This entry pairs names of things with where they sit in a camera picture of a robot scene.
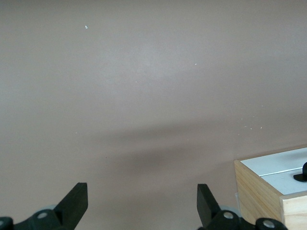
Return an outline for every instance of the white surface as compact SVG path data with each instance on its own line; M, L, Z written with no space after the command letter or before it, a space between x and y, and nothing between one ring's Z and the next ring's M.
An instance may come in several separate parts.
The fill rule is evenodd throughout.
M262 178L284 195L303 192L307 190L307 182L299 182L293 175L302 173L302 170L292 170L263 176Z
M307 162L307 148L296 149L241 161L258 176L302 169Z

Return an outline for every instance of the wooden box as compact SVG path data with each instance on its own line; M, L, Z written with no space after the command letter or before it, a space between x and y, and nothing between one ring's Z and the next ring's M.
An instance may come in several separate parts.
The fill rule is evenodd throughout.
M307 148L235 161L243 218L252 224L273 218L289 230L306 230L307 182L293 178L306 162Z

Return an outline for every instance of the wooden panel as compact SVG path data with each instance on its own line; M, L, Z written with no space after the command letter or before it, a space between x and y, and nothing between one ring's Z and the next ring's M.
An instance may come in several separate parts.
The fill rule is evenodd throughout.
M252 224L261 217L282 221L282 194L240 161L235 161L235 170L242 216Z
M289 230L305 230L307 225L307 192L280 197L283 222Z

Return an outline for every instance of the black knob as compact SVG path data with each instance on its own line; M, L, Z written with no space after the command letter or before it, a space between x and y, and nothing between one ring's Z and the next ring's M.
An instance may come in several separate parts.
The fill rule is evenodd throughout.
M300 182L307 182L307 162L303 166L303 173L297 174L293 176L294 179Z

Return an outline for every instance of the screw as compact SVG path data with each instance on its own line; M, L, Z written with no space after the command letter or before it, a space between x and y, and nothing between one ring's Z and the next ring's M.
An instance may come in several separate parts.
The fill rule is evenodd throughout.
M232 215L232 213L230 213L230 212L224 212L224 217L227 218L227 219L233 219L234 215Z
M40 213L40 214L37 216L37 218L38 218L38 219L42 219L42 218L45 218L47 215L48 215L48 214L47 214L46 212L42 212L42 213Z
M274 223L273 223L272 221L268 220L268 219L266 219L266 220L263 221L263 225L264 225L265 227L270 228L270 229L275 228Z

